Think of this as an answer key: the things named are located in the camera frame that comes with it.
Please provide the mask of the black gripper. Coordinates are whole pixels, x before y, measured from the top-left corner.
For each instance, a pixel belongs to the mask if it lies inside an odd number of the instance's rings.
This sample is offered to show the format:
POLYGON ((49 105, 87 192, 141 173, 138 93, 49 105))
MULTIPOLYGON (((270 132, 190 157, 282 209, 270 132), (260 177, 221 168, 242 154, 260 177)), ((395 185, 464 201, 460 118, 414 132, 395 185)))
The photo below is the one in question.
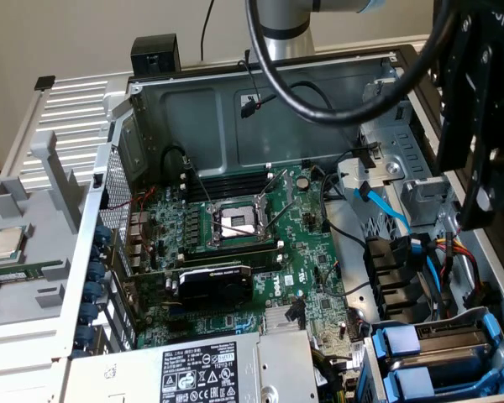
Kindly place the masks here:
POLYGON ((449 1, 454 28, 438 64, 439 172, 467 169, 460 226, 504 213, 504 1, 449 1))

